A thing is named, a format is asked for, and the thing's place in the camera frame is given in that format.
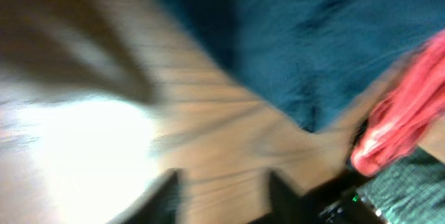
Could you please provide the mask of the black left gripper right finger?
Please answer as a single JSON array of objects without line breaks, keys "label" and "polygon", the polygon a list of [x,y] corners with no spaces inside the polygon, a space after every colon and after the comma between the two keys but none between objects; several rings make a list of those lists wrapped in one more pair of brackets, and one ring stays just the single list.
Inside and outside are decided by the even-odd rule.
[{"label": "black left gripper right finger", "polygon": [[304,224],[306,218],[302,198],[275,170],[268,171],[268,202],[270,211],[250,224]]}]

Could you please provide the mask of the navy blue shorts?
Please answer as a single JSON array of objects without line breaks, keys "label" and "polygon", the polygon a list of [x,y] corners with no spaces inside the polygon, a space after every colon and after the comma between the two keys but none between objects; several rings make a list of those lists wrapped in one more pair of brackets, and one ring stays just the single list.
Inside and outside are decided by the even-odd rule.
[{"label": "navy blue shorts", "polygon": [[444,28],[444,0],[159,0],[210,58],[318,132]]}]

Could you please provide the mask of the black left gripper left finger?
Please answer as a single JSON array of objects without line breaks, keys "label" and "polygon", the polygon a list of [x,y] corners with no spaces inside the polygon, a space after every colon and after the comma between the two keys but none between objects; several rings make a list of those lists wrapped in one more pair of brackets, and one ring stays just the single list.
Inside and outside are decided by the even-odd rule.
[{"label": "black left gripper left finger", "polygon": [[156,184],[154,192],[140,196],[114,218],[114,224],[178,223],[183,198],[182,170],[169,170]]}]

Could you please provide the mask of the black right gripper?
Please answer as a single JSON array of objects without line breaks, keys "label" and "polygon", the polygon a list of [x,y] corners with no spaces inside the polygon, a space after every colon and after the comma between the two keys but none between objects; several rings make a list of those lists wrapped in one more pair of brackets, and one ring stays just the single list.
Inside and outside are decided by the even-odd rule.
[{"label": "black right gripper", "polygon": [[325,224],[385,224],[380,210],[359,192],[359,188],[370,181],[370,177],[354,170],[344,170],[308,191],[304,199]]}]

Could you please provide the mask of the orange red t-shirt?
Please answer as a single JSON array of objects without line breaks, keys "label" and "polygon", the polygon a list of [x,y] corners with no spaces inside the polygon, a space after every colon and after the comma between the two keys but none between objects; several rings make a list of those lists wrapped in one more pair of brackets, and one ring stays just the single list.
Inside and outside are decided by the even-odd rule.
[{"label": "orange red t-shirt", "polygon": [[411,154],[428,125],[444,111],[444,32],[429,39],[398,85],[368,117],[350,156],[353,168],[371,177]]}]

